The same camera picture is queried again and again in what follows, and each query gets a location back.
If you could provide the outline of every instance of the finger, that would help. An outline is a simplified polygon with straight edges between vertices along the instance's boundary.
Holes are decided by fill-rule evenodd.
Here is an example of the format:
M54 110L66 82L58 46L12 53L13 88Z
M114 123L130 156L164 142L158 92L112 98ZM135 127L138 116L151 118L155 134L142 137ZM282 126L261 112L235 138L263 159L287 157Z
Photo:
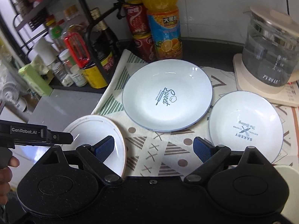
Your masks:
M11 166L11 167L17 167L20 165L20 161L15 158L14 156L12 156L8 162L8 166Z
M0 184L0 195L6 195L10 191L9 183Z
M0 182L10 182L13 177L13 174L9 167L0 169Z
M5 205L8 201L8 198L6 195L0 196L0 205Z

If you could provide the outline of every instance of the water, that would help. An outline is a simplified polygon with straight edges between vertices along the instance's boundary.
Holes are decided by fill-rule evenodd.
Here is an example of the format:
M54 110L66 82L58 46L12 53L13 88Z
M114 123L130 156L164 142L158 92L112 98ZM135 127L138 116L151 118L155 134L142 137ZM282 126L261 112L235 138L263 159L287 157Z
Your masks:
M296 65L288 60L288 51L279 47L261 36L249 35L242 53L247 70L261 82L274 87L285 85Z

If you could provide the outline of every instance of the patterned tablecloth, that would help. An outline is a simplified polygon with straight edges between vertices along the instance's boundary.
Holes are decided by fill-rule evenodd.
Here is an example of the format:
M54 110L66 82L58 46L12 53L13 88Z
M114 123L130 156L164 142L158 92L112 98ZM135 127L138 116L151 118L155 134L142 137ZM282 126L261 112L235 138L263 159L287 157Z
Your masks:
M110 85L92 114L105 116L119 127L127 145L126 176L186 176L202 164L193 152L193 139L200 136L210 141L210 111L218 99L237 90L235 75L233 72L202 67L213 85L213 100L209 111L200 121L186 129L161 133L134 123L126 115L121 103L126 82L146 64L125 50ZM280 116L284 132L283 147L274 163L290 165L298 170L299 110L274 104L273 107Z

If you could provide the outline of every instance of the spice rack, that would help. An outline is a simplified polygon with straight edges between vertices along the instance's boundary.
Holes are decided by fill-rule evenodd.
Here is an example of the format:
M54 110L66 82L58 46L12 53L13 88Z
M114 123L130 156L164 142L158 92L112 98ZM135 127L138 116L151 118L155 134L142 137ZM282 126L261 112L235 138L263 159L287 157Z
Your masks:
M34 41L35 39L39 38L40 36L46 36L47 35L47 29L41 31L39 34L37 34L36 36L34 36L33 38L31 38L28 41L25 41L24 38L21 36L20 34L20 30L26 25L29 24L29 26L31 27L32 30L35 30L37 27L39 27L40 25L44 24L45 22L45 18L44 20L41 19L38 23L34 24L34 26L31 26L32 20L34 20L34 18L36 18L38 15L40 15L40 13L42 13L44 10L46 10L46 7L52 2L53 0L42 0L35 8L33 8L28 14L26 14L25 16L23 16L22 21L16 25L15 21L16 18L20 15L19 12L17 11L16 7L14 6L14 3L12 0L10 0L12 7L14 8L15 12L16 12L16 16L13 20L13 26L18 34L18 36L20 37L20 39L23 42L23 45L21 46L22 48L26 48L28 50L25 58L22 58L24 60L25 64L30 63L29 59L28 59L28 54L30 53L30 51L32 50L32 47L29 47L28 44L31 43L32 41ZM110 8L108 11L106 11L105 13L103 13L100 17L98 17L97 19L93 19L90 12L89 12L89 8L87 6L86 0L78 0L80 3L80 6L84 12L85 17L87 18L87 21L89 22L89 26L87 27L86 30L86 34L84 37L87 49L89 50L90 53L90 57L91 60L96 64L96 66L98 67L99 71L101 72L103 78L106 80L106 82L109 84L111 82L111 79L113 77L113 74L115 72L115 69L117 67L118 61L115 62L114 66L112 67L112 69L110 70L109 73L106 72L106 70L103 68L103 66L101 65L101 63L98 61L97 59L97 54L95 52L95 50L92 47L92 43L90 41L90 35L91 35L91 31L92 28L97 25L100 21L102 21L104 18L106 18L107 16L109 16L111 13L113 13L114 11L118 10L118 15L117 18L121 19L123 18L123 16L120 15L120 10L122 8L122 4L120 2L114 3L112 8ZM60 84L60 82L58 80L56 80L56 78L54 78L51 83L50 86L53 89L63 89L63 90L73 90L73 91L83 91L83 92L91 92L91 93L104 93L104 91L106 90L107 87L104 88L100 88L100 89L94 89L92 87L90 87L89 84L85 85L84 87L77 87L75 85L72 85L70 87L64 87Z

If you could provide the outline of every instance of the white plate with blue rim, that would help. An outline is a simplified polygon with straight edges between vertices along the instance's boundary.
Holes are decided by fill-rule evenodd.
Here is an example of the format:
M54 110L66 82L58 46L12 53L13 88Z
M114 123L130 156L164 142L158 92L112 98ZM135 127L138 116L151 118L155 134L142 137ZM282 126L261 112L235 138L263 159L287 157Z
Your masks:
M269 162L277 158L283 143L283 128L273 106L263 97L235 91L221 97L209 118L213 145L233 151L255 146Z
M70 132L74 141L70 145L61 145L62 150L75 150L83 144L95 145L107 136L114 138L114 149L103 162L118 176L123 177L127 161L125 140L119 128L106 117L86 115L69 124L64 132Z
M159 60L136 71L122 102L136 124L154 131L184 129L209 109L213 88L207 74L184 60Z

